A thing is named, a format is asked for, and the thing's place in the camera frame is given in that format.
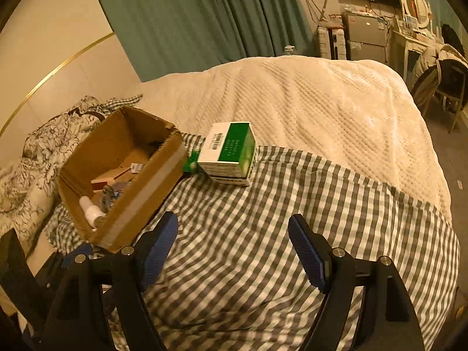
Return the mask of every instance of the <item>clear water bottle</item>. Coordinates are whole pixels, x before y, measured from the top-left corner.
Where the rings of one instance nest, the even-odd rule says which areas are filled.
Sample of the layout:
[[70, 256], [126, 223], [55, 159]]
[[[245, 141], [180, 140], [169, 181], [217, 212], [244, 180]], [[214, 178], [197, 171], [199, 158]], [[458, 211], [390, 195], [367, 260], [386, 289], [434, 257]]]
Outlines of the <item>clear water bottle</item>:
[[285, 46], [285, 55], [296, 55], [296, 48], [291, 45]]

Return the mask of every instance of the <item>open cardboard box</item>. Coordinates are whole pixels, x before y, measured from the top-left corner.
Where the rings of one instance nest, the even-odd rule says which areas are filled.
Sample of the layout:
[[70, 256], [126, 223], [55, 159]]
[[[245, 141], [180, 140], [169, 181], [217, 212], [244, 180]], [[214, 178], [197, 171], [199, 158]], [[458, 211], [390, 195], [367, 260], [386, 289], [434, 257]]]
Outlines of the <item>open cardboard box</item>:
[[[77, 146], [58, 177], [58, 188], [80, 234], [117, 252], [147, 225], [183, 173], [186, 151], [174, 124], [133, 107], [106, 118]], [[116, 167], [145, 164], [123, 191], [102, 225], [93, 230], [80, 197], [93, 199], [91, 180]]]

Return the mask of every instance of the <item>gold wall trim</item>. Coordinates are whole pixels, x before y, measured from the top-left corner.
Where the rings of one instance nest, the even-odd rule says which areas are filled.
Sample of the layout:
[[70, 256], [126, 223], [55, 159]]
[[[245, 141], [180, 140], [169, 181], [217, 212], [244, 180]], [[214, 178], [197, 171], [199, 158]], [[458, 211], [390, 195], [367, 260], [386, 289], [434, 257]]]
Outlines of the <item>gold wall trim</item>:
[[99, 43], [105, 41], [106, 39], [112, 37], [113, 35], [115, 35], [114, 32], [109, 33], [108, 35], [105, 35], [102, 38], [99, 38], [97, 41], [94, 41], [90, 45], [86, 46], [84, 49], [81, 49], [74, 56], [72, 56], [71, 58], [68, 58], [66, 61], [64, 61], [60, 65], [58, 65], [54, 70], [49, 72], [39, 83], [36, 84], [36, 86], [30, 91], [30, 93], [28, 93], [26, 95], [26, 97], [23, 99], [23, 101], [20, 103], [20, 105], [18, 105], [18, 107], [16, 107], [15, 111], [11, 114], [11, 116], [6, 121], [5, 125], [3, 125], [2, 129], [0, 130], [0, 137], [2, 136], [3, 132], [5, 132], [6, 127], [8, 127], [8, 124], [11, 123], [11, 120], [13, 120], [13, 118], [18, 114], [21, 107], [30, 99], [30, 97], [34, 94], [34, 92], [36, 92], [39, 89], [40, 86], [42, 86], [45, 82], [47, 82], [50, 77], [53, 77], [58, 71], [60, 71], [60, 69], [62, 69], [67, 64], [69, 64], [70, 62], [72, 62], [76, 58], [78, 58], [81, 54], [87, 52], [89, 49], [92, 49], [94, 46], [96, 46]]

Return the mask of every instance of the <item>bed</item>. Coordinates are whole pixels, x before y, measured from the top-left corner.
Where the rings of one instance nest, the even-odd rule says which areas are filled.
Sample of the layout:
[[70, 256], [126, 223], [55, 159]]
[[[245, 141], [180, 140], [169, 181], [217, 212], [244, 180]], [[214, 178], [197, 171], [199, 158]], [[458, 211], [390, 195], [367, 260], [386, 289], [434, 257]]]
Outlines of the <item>bed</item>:
[[[394, 71], [373, 61], [247, 58], [167, 75], [124, 95], [137, 96], [126, 103], [174, 122], [189, 150], [222, 121], [251, 121], [261, 145], [252, 187], [193, 176], [177, 185], [147, 227], [165, 210], [179, 217], [165, 269], [145, 295], [168, 348], [298, 347], [321, 296], [286, 236], [285, 220], [296, 212], [355, 257], [390, 255], [431, 347], [455, 294], [459, 248], [429, 132]], [[69, 252], [82, 239], [63, 205], [49, 211], [43, 234]], [[352, 339], [360, 298], [357, 289], [340, 349]], [[113, 319], [114, 340], [125, 349]]]

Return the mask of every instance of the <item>teal curtain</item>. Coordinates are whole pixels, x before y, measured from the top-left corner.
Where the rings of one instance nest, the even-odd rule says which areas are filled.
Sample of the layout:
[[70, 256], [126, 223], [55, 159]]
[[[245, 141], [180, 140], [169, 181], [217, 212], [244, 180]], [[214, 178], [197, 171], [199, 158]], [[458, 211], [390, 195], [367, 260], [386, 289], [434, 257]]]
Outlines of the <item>teal curtain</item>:
[[462, 24], [458, 19], [458, 16], [453, 11], [452, 7], [448, 3], [447, 0], [426, 0], [431, 4], [431, 10], [434, 18], [432, 19], [432, 23], [435, 27], [438, 26], [439, 28], [442, 27], [443, 24], [450, 25], [453, 30], [455, 30], [458, 34], [460, 40], [462, 39]]
[[99, 1], [142, 81], [312, 47], [298, 0]]

